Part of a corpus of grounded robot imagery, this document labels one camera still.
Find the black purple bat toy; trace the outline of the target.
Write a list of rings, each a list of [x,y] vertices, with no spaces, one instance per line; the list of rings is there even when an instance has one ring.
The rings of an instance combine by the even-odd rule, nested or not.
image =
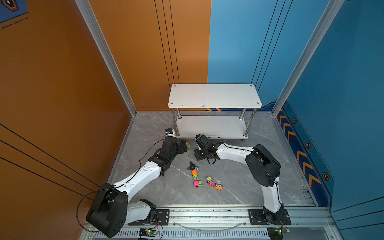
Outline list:
[[[190,162],[190,166],[187,168],[187,170],[198,171],[199,167],[197,165],[195,165],[194,163]]]

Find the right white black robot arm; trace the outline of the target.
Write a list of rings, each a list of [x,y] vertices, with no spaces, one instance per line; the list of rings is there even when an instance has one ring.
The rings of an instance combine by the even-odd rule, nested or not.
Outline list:
[[[233,146],[219,137],[209,138],[205,135],[196,135],[195,142],[198,146],[195,150],[198,161],[229,160],[247,165],[256,182],[262,186],[266,213],[276,215],[284,208],[279,191],[281,164],[263,145]]]

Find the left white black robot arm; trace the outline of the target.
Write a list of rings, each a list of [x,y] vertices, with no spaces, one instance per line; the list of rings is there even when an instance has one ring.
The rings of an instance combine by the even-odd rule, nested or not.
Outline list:
[[[104,183],[94,192],[95,197],[86,221],[109,238],[127,224],[137,221],[151,224],[155,221],[156,205],[141,199],[131,199],[151,181],[163,176],[177,155],[187,152],[187,141],[165,137],[162,147],[155,151],[144,165],[129,177],[114,184]]]

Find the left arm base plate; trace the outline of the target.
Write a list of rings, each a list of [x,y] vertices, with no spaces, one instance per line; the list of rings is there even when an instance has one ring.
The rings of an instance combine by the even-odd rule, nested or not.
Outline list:
[[[129,223],[129,226],[155,226],[160,223],[162,226],[167,226],[170,220],[170,209],[156,209],[155,217],[151,222],[145,220]]]

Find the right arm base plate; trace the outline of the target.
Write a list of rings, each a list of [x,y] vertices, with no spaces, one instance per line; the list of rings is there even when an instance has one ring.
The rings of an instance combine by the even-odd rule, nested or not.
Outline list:
[[[292,224],[288,211],[282,208],[277,213],[265,209],[249,209],[249,220],[251,225],[285,225]]]

